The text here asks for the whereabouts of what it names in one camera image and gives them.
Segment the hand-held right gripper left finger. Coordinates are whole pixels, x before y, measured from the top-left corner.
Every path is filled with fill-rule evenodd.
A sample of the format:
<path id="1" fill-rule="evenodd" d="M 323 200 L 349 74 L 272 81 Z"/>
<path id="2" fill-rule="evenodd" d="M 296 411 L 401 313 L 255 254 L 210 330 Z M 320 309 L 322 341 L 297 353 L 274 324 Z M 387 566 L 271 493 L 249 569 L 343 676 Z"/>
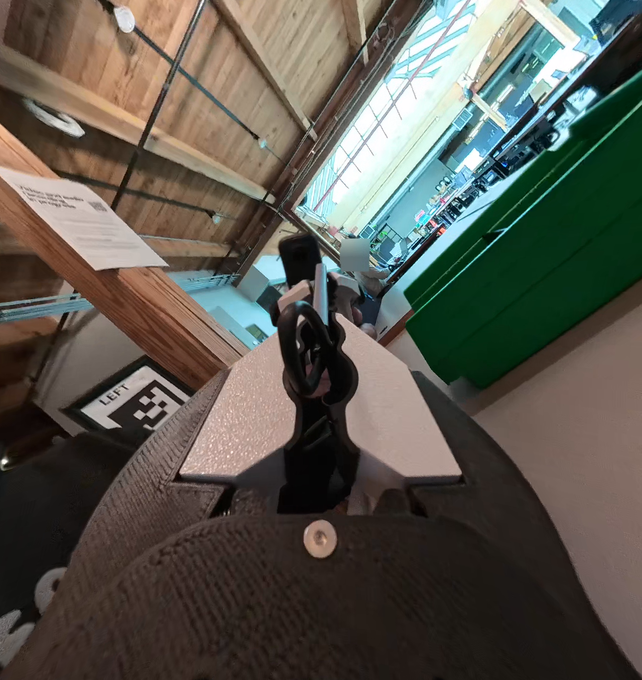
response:
<path id="1" fill-rule="evenodd" d="M 320 398 L 289 395 L 277 333 L 225 379 L 179 469 L 179 480 L 255 489 L 278 509 L 329 497 L 329 421 Z"/>

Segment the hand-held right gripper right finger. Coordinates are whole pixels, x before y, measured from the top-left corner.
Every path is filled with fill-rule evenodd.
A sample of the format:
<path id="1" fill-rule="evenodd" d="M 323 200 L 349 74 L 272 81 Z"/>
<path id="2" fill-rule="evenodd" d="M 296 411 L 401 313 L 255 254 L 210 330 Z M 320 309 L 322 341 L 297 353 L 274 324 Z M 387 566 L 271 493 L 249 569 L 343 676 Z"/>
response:
<path id="1" fill-rule="evenodd" d="M 345 417 L 358 468 L 348 499 L 350 515 L 367 515 L 388 489 L 451 485 L 462 471 L 405 363 L 342 315 L 331 321 L 342 331 L 337 358 L 354 370 L 328 381 L 325 398 Z"/>

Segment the grey usb hub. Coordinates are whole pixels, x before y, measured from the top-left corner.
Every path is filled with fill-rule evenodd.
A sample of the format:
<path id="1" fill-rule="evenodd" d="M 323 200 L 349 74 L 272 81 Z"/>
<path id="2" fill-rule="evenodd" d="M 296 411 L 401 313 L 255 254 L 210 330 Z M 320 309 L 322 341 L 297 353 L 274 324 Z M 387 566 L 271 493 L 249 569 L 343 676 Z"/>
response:
<path id="1" fill-rule="evenodd" d="M 324 375 L 330 383 L 339 371 L 340 327 L 330 309 L 329 276 L 325 264 L 315 267 L 312 279 L 294 284 L 273 306 L 273 317 L 291 391 L 311 398 Z"/>

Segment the green plastic bin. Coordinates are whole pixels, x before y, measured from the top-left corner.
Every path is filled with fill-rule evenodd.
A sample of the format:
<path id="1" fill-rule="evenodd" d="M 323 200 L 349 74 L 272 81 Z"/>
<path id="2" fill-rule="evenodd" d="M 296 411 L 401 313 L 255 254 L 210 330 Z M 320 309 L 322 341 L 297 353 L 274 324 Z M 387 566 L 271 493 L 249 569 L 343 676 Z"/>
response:
<path id="1" fill-rule="evenodd" d="M 492 385 L 642 278 L 642 71 L 567 132 L 405 291 L 447 384 Z"/>

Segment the light grey desk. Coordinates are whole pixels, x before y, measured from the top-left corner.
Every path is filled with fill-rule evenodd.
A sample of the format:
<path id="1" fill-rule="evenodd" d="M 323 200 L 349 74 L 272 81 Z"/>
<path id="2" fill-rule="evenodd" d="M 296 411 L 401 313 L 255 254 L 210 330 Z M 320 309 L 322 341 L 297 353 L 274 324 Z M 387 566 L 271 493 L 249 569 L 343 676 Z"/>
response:
<path id="1" fill-rule="evenodd" d="M 396 325 L 382 342 L 510 455 L 642 676 L 642 279 L 484 392 L 446 386 Z"/>

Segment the white paper notice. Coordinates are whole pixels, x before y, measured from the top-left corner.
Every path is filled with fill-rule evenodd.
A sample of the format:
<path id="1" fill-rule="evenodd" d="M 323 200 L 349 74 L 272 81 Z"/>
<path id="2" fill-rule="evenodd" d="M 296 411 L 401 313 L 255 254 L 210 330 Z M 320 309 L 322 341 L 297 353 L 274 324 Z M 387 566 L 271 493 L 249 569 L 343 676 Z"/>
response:
<path id="1" fill-rule="evenodd" d="M 2 166 L 0 177 L 95 271 L 168 266 L 108 204 L 83 184 Z"/>

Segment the wooden post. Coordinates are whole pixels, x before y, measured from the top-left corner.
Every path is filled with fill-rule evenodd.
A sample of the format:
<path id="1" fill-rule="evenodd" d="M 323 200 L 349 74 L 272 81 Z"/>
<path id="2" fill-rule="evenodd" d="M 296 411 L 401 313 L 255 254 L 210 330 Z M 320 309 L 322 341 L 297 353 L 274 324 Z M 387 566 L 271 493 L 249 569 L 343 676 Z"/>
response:
<path id="1" fill-rule="evenodd" d="M 0 166 L 56 174 L 0 123 Z M 150 358 L 199 389 L 249 349 L 160 268 L 95 271 L 0 178 L 0 222 Z"/>

